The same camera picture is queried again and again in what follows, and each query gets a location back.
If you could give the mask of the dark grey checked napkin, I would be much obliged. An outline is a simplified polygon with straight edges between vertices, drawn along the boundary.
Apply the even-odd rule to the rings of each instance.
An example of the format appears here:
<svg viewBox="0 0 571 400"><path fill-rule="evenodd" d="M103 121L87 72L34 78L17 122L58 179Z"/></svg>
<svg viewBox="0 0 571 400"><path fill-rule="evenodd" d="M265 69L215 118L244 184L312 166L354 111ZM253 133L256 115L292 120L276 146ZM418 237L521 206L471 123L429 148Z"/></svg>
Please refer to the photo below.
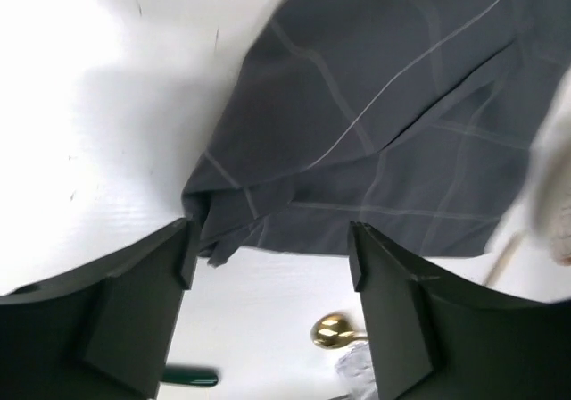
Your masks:
<svg viewBox="0 0 571 400"><path fill-rule="evenodd" d="M481 255L569 64L570 0L282 0L182 193L200 256Z"/></svg>

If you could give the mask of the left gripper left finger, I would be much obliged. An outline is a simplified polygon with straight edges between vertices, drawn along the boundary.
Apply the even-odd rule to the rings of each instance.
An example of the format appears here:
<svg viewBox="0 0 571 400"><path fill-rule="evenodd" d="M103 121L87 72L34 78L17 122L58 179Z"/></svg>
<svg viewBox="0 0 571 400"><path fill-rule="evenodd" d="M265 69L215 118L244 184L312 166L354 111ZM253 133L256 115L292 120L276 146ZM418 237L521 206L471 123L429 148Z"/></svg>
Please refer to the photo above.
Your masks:
<svg viewBox="0 0 571 400"><path fill-rule="evenodd" d="M2 398L155 398L198 242L179 219L3 296Z"/></svg>

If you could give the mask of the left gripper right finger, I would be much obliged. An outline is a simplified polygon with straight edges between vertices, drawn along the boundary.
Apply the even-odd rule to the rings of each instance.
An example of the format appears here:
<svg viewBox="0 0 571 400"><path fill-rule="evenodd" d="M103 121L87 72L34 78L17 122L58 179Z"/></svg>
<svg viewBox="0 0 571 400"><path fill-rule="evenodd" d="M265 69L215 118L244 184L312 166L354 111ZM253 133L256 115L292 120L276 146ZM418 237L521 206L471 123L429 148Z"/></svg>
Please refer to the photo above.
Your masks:
<svg viewBox="0 0 571 400"><path fill-rule="evenodd" d="M360 222L348 247L380 398L569 398L569 302L483 287Z"/></svg>

